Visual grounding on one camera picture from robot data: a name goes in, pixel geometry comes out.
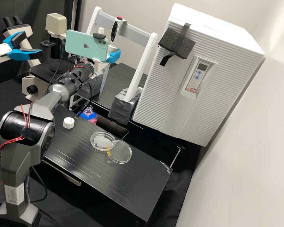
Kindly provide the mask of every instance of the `bottle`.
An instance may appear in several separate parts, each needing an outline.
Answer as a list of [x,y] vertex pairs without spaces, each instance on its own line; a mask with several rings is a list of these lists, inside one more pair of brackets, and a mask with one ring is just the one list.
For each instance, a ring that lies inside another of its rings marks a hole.
[[83,111],[83,113],[80,114],[80,117],[83,117],[84,119],[88,120],[89,122],[93,124],[97,124],[98,116],[95,112],[92,111],[92,106],[86,107],[86,109]]

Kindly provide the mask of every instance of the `blue clamp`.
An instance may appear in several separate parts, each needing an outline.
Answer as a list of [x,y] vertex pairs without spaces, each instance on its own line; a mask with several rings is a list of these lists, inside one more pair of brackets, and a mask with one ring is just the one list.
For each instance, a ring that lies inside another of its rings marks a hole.
[[12,49],[11,52],[7,53],[7,56],[9,58],[16,61],[26,61],[43,57],[43,52],[41,49],[16,49],[19,47],[20,43],[26,38],[26,33],[22,31],[17,32],[3,40],[3,43],[7,43]]
[[109,63],[115,63],[121,56],[121,50],[118,49],[115,52],[109,53],[109,58],[106,60]]

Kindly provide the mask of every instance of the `mint green smartphone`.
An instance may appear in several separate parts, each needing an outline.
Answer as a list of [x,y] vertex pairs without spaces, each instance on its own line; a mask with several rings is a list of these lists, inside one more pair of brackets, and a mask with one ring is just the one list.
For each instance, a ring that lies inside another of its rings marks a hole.
[[108,40],[106,38],[97,39],[92,35],[73,30],[66,32],[65,51],[68,53],[106,61],[107,49]]

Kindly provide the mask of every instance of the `digital display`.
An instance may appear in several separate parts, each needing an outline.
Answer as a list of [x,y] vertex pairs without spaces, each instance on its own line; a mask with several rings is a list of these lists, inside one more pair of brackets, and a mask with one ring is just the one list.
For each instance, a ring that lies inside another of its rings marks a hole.
[[203,64],[199,64],[198,69],[202,70],[202,71],[206,71],[207,69],[207,65],[203,65]]

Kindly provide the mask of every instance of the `petri dish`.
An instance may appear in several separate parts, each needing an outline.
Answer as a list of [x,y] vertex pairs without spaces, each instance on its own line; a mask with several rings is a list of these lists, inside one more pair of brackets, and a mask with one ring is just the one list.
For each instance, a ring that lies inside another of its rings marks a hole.
[[107,147],[112,149],[115,145],[113,141],[115,141],[115,137],[105,131],[95,132],[91,136],[92,146],[99,151],[107,151]]
[[110,159],[118,164],[125,164],[129,162],[132,157],[132,149],[130,146],[122,140],[115,140],[112,144],[112,148],[106,148]]

